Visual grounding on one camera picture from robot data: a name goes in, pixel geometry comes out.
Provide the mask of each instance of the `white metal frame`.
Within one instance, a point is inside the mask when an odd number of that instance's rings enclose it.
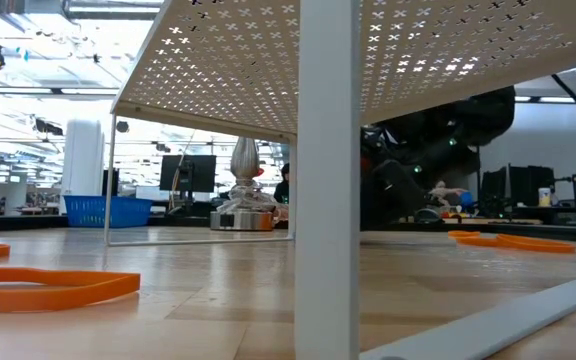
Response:
[[[172,1],[169,0],[166,4],[170,6]],[[297,239],[295,252],[297,358],[299,360],[483,359],[576,311],[576,280],[574,280],[359,354],[357,297],[360,121],[356,106],[359,103],[356,58],[359,53],[356,51],[359,45],[358,10],[359,0],[301,0],[299,142],[297,143],[297,139],[290,139],[293,164],[290,182],[289,235],[287,239],[282,240],[244,240],[259,242]],[[153,28],[158,26],[161,16],[162,14]],[[546,66],[550,70],[555,70],[569,62],[572,66],[574,60],[572,55],[570,58],[560,57],[553,60],[552,63],[556,65]],[[473,92],[489,90],[484,87],[481,85],[481,88]],[[466,94],[465,87],[463,90],[463,94],[459,93],[459,96],[470,95]],[[405,111],[410,111],[426,107],[428,104],[424,102],[419,106],[415,104],[403,104],[403,106]],[[122,115],[134,112],[135,117],[150,120],[168,121],[155,119],[156,115],[172,118],[170,111],[146,109],[130,103],[117,104],[113,111],[117,110],[120,110]],[[189,114],[179,115],[175,121],[170,121],[175,124],[188,121],[188,124],[198,124],[205,130],[228,131],[233,134],[248,134],[250,131],[251,134],[260,135],[260,138],[285,140],[289,137],[289,134],[273,133],[269,129],[250,129],[242,124],[226,124],[216,119],[193,117]],[[116,117],[113,116],[109,189],[112,183],[115,125]],[[223,242],[213,240],[165,243],[110,242],[108,229],[110,200],[108,191],[104,233],[108,246]]]

